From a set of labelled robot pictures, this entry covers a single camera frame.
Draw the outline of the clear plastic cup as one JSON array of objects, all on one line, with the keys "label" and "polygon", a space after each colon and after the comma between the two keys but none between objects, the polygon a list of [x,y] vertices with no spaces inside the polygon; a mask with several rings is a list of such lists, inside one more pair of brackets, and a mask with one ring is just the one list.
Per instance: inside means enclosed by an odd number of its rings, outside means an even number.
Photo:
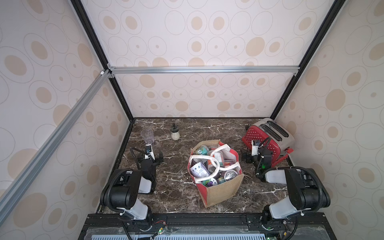
[{"label": "clear plastic cup", "polygon": [[144,129],[141,131],[141,137],[147,145],[152,145],[155,142],[154,132],[152,129]]}]

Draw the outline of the teal label seed jar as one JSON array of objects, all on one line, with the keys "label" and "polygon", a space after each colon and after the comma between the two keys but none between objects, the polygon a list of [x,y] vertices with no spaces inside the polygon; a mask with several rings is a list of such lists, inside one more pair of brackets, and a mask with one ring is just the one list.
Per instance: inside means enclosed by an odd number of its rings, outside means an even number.
[{"label": "teal label seed jar", "polygon": [[194,151],[194,154],[207,156],[209,151],[210,151],[210,149],[206,145],[202,145]]}]

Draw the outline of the purple flower label jar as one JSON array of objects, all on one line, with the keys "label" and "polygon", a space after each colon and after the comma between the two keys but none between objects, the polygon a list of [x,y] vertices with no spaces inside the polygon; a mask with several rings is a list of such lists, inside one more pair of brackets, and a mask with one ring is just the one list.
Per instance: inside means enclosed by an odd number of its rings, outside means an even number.
[{"label": "purple flower label jar", "polygon": [[211,178],[211,179],[209,179],[209,180],[204,180],[202,183],[203,183],[203,185],[204,185],[205,187],[207,187],[207,188],[209,188],[209,187],[213,187],[213,186],[217,186],[217,185],[218,185],[217,180],[214,179],[214,178]]}]

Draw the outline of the glass shaker jar black lid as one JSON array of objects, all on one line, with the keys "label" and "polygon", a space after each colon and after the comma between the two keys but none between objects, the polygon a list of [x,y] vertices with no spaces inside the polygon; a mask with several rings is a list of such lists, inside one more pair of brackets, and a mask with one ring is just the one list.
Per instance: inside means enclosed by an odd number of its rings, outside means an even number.
[{"label": "glass shaker jar black lid", "polygon": [[172,124],[171,126],[171,138],[174,140],[174,141],[177,141],[180,139],[180,131],[179,131],[179,126],[176,125],[175,123]]}]

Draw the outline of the red silver toaster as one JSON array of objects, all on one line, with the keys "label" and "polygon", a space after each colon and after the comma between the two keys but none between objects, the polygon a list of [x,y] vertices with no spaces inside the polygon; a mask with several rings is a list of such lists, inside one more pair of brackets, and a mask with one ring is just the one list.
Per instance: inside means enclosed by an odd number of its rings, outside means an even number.
[{"label": "red silver toaster", "polygon": [[276,167],[292,153],[295,145],[294,136],[270,118],[264,118],[249,126],[246,134],[242,137],[243,143],[251,151],[252,141],[260,142],[270,138],[268,150],[272,151],[272,167]]}]

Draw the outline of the white purple label can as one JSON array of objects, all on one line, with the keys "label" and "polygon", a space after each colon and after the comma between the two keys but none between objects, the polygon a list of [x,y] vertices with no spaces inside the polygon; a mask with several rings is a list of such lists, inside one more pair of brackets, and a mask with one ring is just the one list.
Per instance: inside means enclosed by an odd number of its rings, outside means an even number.
[{"label": "white purple label can", "polygon": [[205,164],[203,162],[198,162],[194,164],[192,167],[190,167],[190,172],[195,178],[201,179],[208,177],[210,175],[210,172],[206,168]]}]

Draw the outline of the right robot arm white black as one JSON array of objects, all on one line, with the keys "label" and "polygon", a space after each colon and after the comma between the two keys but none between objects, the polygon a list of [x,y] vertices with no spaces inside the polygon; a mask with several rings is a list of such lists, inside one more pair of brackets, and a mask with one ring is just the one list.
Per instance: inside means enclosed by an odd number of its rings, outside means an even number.
[{"label": "right robot arm white black", "polygon": [[242,160],[254,165],[255,176],[262,182],[287,187],[287,197],[264,207],[263,224],[303,216],[331,205],[331,197],[315,170],[296,166],[272,168],[267,156],[261,153],[242,153]]}]

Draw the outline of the silver horizontal rail back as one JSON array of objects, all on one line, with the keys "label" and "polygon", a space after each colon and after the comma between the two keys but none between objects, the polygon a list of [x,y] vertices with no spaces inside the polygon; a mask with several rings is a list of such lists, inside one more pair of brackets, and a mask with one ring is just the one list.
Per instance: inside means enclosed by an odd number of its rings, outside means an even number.
[{"label": "silver horizontal rail back", "polygon": [[299,66],[112,67],[113,74],[297,73]]}]

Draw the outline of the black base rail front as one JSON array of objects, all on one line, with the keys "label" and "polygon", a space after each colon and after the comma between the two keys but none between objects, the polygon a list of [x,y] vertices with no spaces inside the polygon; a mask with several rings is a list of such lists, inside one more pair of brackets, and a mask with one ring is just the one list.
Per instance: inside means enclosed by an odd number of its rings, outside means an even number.
[{"label": "black base rail front", "polygon": [[90,214],[80,240],[334,240],[323,213],[267,220],[262,214],[153,214],[138,221],[118,214]]}]

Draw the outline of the silver diagonal rail left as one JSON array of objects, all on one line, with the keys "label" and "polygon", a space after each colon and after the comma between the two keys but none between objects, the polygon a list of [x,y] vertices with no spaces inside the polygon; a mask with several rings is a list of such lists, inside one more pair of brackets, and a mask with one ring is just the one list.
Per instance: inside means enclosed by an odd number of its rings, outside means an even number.
[{"label": "silver diagonal rail left", "polygon": [[42,168],[46,165],[55,150],[61,144],[80,115],[87,108],[91,100],[99,91],[101,86],[111,76],[110,70],[104,70],[90,85],[83,96],[65,116],[59,126],[50,135],[42,147],[37,151],[31,161],[24,167],[18,177],[13,181],[10,188],[1,198],[1,224],[9,217],[12,210],[18,204],[22,196],[36,179]]}]

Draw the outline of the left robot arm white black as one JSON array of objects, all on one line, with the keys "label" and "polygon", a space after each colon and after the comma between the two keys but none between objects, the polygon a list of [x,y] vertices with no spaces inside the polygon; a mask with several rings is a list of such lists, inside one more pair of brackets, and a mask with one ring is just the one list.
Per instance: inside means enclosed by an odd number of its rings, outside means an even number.
[{"label": "left robot arm white black", "polygon": [[137,169],[117,169],[112,173],[100,195],[100,204],[121,217],[134,220],[152,220],[150,207],[138,195],[153,194],[157,185],[157,166],[164,162],[163,153],[156,157],[152,151],[130,148]]}]

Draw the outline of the orange label seed jar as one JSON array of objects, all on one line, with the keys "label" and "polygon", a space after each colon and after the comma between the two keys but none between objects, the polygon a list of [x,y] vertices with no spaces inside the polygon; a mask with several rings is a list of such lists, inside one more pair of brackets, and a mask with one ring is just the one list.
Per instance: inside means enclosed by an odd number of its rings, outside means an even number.
[{"label": "orange label seed jar", "polygon": [[221,151],[213,153],[212,157],[214,157],[219,162],[220,167],[224,166],[224,157],[223,157]]}]

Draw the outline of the clear small seed jar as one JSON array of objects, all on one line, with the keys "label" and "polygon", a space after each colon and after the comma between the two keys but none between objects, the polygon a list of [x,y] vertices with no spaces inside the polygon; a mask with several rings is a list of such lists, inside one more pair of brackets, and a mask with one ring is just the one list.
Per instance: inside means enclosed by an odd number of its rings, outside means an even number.
[{"label": "clear small seed jar", "polygon": [[234,178],[236,178],[238,176],[238,172],[236,170],[228,170],[228,171],[225,171],[224,172],[224,176],[223,178],[226,180],[226,181],[230,181]]}]

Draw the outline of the burlap canvas bag red lining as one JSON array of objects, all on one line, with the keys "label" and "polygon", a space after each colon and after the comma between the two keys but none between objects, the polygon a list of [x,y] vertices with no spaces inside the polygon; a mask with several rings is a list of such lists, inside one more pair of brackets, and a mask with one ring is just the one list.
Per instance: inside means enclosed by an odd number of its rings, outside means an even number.
[{"label": "burlap canvas bag red lining", "polygon": [[[195,155],[194,151],[202,145],[206,145],[210,149],[208,155]],[[220,167],[219,162],[212,157],[212,154],[218,151],[221,151],[224,157],[223,167]],[[208,177],[198,179],[192,175],[190,167],[198,162],[203,162],[205,164],[210,172]],[[226,181],[223,176],[224,172],[228,170],[236,170],[239,175],[230,181]],[[239,154],[229,145],[222,143],[220,140],[202,141],[192,148],[188,161],[188,172],[198,188],[205,208],[212,207],[235,196],[244,178],[239,161]],[[216,179],[218,185],[209,188],[205,187],[202,182],[211,178]]]}]

